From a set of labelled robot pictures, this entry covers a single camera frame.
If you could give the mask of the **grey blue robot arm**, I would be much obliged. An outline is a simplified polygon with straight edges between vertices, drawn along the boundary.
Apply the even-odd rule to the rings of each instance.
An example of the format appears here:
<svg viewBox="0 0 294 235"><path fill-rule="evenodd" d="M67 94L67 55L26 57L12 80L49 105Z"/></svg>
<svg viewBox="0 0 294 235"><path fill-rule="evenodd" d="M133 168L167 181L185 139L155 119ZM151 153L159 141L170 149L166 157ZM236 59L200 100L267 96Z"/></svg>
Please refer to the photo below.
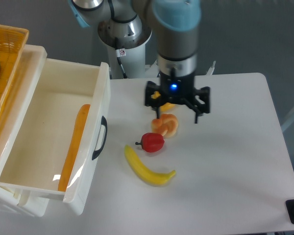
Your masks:
<svg viewBox="0 0 294 235"><path fill-rule="evenodd" d="M141 74L145 56L133 56L155 34L160 83L147 82L145 105L156 113L166 103L186 105L196 117L210 113L210 88L195 88L201 19L198 0L71 0L82 27L97 26L110 50L113 78Z"/></svg>

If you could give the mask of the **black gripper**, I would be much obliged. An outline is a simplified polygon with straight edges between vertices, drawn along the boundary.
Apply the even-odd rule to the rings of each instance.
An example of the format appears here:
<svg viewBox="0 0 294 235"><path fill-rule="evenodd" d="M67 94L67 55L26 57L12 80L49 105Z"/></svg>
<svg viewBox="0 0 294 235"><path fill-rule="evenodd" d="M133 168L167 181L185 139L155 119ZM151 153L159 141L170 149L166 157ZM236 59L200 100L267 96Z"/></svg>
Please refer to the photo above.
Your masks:
<svg viewBox="0 0 294 235"><path fill-rule="evenodd" d="M195 88L195 73L178 77L173 71L170 75L160 72L160 84L148 81L145 88L145 106L156 111L160 118L160 106L171 103L186 105L195 112L194 123L203 113L210 113L210 87Z"/></svg>

